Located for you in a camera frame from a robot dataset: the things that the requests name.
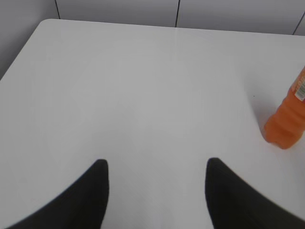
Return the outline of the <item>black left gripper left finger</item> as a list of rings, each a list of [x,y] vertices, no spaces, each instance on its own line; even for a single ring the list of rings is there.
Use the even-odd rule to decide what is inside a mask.
[[[109,199],[109,170],[96,160],[51,202],[10,229],[100,229]]]

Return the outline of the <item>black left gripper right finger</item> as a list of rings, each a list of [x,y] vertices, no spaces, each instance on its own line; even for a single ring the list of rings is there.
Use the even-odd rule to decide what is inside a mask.
[[[210,158],[205,199],[215,229],[303,229],[304,220],[270,201],[233,172]]]

